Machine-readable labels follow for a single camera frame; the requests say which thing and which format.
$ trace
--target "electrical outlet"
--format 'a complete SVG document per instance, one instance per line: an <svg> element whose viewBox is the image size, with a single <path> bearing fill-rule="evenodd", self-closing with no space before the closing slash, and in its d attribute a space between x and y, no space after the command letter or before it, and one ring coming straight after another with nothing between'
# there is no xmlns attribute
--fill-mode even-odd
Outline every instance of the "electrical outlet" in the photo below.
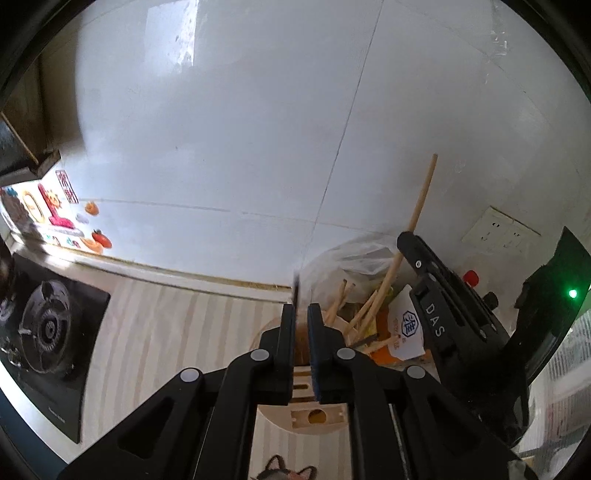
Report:
<svg viewBox="0 0 591 480"><path fill-rule="evenodd" d="M462 242L489 253L522 254L527 246L539 237L540 234L527 228L523 223L513 220L493 207L488 207Z"/></svg>
<svg viewBox="0 0 591 480"><path fill-rule="evenodd" d="M495 251L509 254L522 254L528 245L534 243L540 234L527 228L517 220L509 225L507 232L495 245Z"/></svg>
<svg viewBox="0 0 591 480"><path fill-rule="evenodd" d="M495 247L505 237L512 222L511 217L495 210L493 207L488 207L484 215L462 238L462 242L486 252L494 252Z"/></svg>

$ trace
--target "kitchen counter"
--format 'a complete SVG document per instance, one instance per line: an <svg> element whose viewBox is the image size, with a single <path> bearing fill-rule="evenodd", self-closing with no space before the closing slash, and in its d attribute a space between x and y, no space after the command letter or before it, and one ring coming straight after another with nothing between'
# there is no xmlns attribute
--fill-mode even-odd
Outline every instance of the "kitchen counter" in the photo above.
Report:
<svg viewBox="0 0 591 480"><path fill-rule="evenodd" d="M249 351L260 328L281 314L281 302L212 294L152 283L51 257L16 244L21 255L111 294L90 363L79 444L51 424L0 364L0 387L27 424L71 462L185 367L209 372ZM287 466L314 465L323 480L350 478L346 429L296 435L257 417L251 475L274 454Z"/></svg>

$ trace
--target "gas stove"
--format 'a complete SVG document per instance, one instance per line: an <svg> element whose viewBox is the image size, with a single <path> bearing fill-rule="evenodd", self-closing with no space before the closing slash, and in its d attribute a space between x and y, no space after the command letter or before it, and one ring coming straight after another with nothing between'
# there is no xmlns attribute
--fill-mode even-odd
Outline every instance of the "gas stove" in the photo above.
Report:
<svg viewBox="0 0 591 480"><path fill-rule="evenodd" d="M0 303L0 361L33 404L80 442L90 358L110 295L18 254Z"/></svg>

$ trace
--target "red cap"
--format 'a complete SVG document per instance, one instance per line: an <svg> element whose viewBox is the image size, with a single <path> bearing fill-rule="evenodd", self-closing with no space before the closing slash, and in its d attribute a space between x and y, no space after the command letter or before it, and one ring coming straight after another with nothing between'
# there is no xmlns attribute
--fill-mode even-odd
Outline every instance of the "red cap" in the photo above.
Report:
<svg viewBox="0 0 591 480"><path fill-rule="evenodd" d="M472 288L476 287L478 282L480 282L480 278L478 278L478 274L474 270L468 270L466 273L464 273L462 280Z"/></svg>

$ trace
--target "black knob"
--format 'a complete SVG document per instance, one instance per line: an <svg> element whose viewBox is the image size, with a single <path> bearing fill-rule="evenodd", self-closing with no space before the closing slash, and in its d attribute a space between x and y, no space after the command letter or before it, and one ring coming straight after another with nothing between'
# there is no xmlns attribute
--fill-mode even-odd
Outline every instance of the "black knob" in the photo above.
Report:
<svg viewBox="0 0 591 480"><path fill-rule="evenodd" d="M496 298L496 295L491 291L482 297L482 301L491 311L499 306L499 299Z"/></svg>

